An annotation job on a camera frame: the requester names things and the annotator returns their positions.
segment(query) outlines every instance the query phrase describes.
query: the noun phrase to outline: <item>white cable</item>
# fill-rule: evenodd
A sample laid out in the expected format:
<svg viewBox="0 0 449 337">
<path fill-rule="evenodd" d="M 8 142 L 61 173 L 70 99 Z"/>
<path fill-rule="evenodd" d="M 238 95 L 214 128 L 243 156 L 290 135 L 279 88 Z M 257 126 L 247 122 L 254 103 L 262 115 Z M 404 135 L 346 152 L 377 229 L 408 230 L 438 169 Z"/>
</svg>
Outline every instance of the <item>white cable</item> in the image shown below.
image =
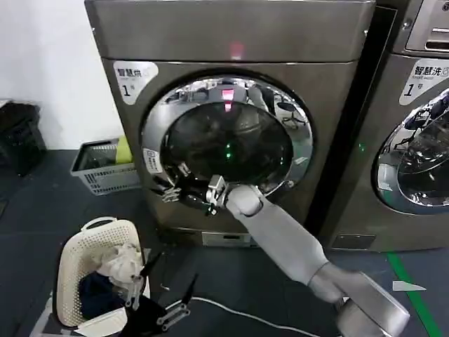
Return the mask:
<svg viewBox="0 0 449 337">
<path fill-rule="evenodd" d="M 226 305 L 220 304 L 220 303 L 215 302 L 213 300 L 209 300 L 208 298 L 202 298 L 202 297 L 194 296 L 194 297 L 192 297 L 192 300 L 199 300 L 201 302 L 205 302 L 205 303 L 209 303 L 209 304 L 212 304 L 212 305 L 216 305 L 217 307 L 223 309 L 224 311 L 230 312 L 231 314 L 240 315 L 240 316 L 244 316 L 244 317 L 247 317 L 247 318 L 255 319 L 256 321 L 259 321 L 259 322 L 261 322 L 263 324 L 269 325 L 272 328 L 294 331 L 294 332 L 302 333 L 303 335 L 306 335 L 308 337 L 320 337 L 318 335 L 315 335 L 315 334 L 307 332 L 307 331 L 303 331 L 301 329 L 293 328 L 291 326 L 277 325 L 277 324 L 268 322 L 265 319 L 262 319 L 260 317 L 253 316 L 253 315 L 247 314 L 245 312 L 239 312 L 239 311 L 236 311 L 236 310 L 232 310 L 232 309 L 228 308 Z M 166 310 L 173 308 L 175 305 L 177 305 L 179 303 L 181 303 L 181 300 L 177 300 L 176 302 L 170 304 L 168 307 L 166 307 Z"/>
</svg>

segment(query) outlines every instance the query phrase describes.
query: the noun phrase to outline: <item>plastic basket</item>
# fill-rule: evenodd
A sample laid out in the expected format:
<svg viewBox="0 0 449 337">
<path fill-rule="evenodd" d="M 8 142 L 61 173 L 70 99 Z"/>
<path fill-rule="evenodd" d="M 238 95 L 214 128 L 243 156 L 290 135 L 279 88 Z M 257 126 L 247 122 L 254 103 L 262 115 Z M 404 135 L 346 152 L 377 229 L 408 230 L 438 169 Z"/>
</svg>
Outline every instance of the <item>plastic basket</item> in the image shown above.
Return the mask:
<svg viewBox="0 0 449 337">
<path fill-rule="evenodd" d="M 19 176 L 26 175 L 45 154 L 38 110 L 13 102 L 0 107 L 0 164 L 9 165 Z"/>
<path fill-rule="evenodd" d="M 108 223 L 89 228 L 105 221 Z M 80 324 L 89 322 L 81 314 L 79 281 L 97 270 L 98 266 L 93 262 L 93 254 L 98 249 L 126 243 L 141 249 L 134 224 L 128 220 L 117 220 L 113 217 L 96 218 L 86 223 L 79 233 L 70 237 L 65 243 L 61 250 L 53 291 L 53 313 L 61 325 L 68 329 L 77 329 Z M 142 265 L 145 263 L 144 259 L 142 252 Z M 102 317 L 108 316 L 110 315 L 104 314 L 91 321 L 99 322 Z"/>
<path fill-rule="evenodd" d="M 118 139 L 85 143 L 70 171 L 95 195 L 141 187 L 134 163 L 115 164 Z"/>
</svg>

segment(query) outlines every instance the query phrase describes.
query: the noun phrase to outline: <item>washing machine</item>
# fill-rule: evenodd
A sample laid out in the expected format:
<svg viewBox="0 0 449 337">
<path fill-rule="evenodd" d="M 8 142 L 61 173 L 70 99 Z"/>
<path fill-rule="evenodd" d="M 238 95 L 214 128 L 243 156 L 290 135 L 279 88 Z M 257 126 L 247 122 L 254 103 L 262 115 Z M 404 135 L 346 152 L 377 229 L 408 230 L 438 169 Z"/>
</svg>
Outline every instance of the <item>washing machine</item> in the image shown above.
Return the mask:
<svg viewBox="0 0 449 337">
<path fill-rule="evenodd" d="M 374 1 L 85 5 L 163 238 L 253 245 L 205 202 L 213 174 L 305 219 Z"/>
<path fill-rule="evenodd" d="M 449 2 L 407 1 L 397 18 L 319 229 L 335 249 L 449 245 Z"/>
</svg>

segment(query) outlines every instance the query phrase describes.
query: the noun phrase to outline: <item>white wall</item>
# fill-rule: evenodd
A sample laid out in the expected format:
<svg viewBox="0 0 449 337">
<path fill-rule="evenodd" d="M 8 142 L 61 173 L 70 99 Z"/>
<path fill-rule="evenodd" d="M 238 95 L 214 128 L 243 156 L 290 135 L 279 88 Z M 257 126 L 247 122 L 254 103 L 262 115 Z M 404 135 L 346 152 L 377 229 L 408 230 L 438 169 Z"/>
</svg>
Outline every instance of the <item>white wall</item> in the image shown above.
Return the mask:
<svg viewBox="0 0 449 337">
<path fill-rule="evenodd" d="M 0 1 L 0 98 L 40 104 L 50 149 L 123 134 L 82 0 Z"/>
</svg>

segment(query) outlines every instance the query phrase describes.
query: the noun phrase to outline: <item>gray floor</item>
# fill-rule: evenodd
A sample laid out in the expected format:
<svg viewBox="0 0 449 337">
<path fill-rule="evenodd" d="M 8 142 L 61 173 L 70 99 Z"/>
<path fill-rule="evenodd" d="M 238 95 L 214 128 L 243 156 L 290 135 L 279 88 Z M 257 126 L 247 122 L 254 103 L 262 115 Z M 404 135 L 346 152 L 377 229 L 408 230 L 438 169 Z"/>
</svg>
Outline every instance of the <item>gray floor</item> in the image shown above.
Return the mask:
<svg viewBox="0 0 449 337">
<path fill-rule="evenodd" d="M 0 218 L 1 335 L 28 336 L 53 286 L 61 243 L 97 216 L 133 221 L 144 246 L 161 248 L 154 221 L 139 190 L 94 197 L 69 175 L 73 151 L 53 151 L 33 173 L 19 179 L 0 170 L 0 200 L 8 206 Z M 195 273 L 196 295 L 277 324 L 296 326 L 322 337 L 336 336 L 333 308 L 313 297 L 305 286 L 287 279 L 257 249 L 207 249 L 162 246 L 167 252 L 152 277 L 152 295 L 161 303 L 178 299 Z M 336 264 L 362 270 L 391 291 L 396 276 L 383 253 L 329 252 Z M 449 271 L 446 249 L 400 254 L 436 323 L 449 336 L 449 298 L 444 296 Z M 159 284 L 170 287 L 164 291 Z M 411 312 L 407 337 L 427 336 L 407 295 L 395 293 Z M 205 303 L 192 303 L 192 315 L 167 336 L 297 336 L 227 314 Z"/>
</svg>

